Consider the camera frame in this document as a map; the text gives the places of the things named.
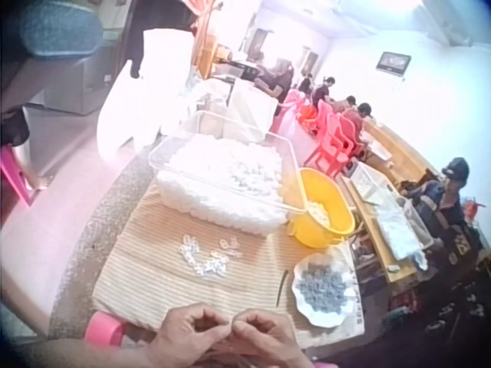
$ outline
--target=wall-mounted tv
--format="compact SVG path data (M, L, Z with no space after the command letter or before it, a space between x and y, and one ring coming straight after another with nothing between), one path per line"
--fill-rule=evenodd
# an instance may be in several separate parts
M407 65L411 61L411 56L395 54L394 52L384 52L378 61L377 69L388 73L403 76L406 72Z

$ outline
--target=yellow plastic bucket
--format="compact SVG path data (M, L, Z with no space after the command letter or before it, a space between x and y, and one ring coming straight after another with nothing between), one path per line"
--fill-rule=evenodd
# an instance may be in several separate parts
M309 212L296 215L288 224L288 233L311 248L326 248L344 241L354 230L348 204L333 179L314 169L300 169L305 194L311 202L324 206L330 225L325 226Z

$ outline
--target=brown striped cloth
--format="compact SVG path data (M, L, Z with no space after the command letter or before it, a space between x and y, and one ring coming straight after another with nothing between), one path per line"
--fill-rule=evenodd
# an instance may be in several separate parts
M198 256L219 250L219 240L236 236L243 258L230 257L226 276L198 277L179 253L184 235L196 236ZM338 245L354 270L347 243ZM314 250L287 236L286 226L267 238L248 235L168 209L152 185L116 241L92 294L94 306L132 324L158 330L166 312L203 301L230 318L247 308L262 308L291 317L302 348L336 343L364 333L361 302L333 329L312 326L297 311L292 293L293 268ZM288 277L276 307L282 275Z

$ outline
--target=person's leg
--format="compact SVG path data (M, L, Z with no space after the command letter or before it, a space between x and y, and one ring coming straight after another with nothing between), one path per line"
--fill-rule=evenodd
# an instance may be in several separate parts
M16 107L2 114L2 145L10 144L15 160L32 189L46 189L51 178L39 176L32 166L29 145L29 128L22 107Z

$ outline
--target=white bowl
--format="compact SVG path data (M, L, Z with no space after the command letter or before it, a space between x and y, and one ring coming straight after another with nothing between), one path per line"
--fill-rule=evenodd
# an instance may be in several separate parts
M310 304L305 301L303 294L297 288L302 279L302 272L308 269L309 264L323 265L331 268L332 271L341 274L343 282L346 284L344 290L345 302L341 305L341 312L315 311ZM292 291L297 301L297 309L307 317L309 322L314 326L332 328L340 326L349 315L354 313L356 305L356 278L351 273L348 260L335 246L328 248L326 254L314 253L302 259L294 268L295 278L292 283Z

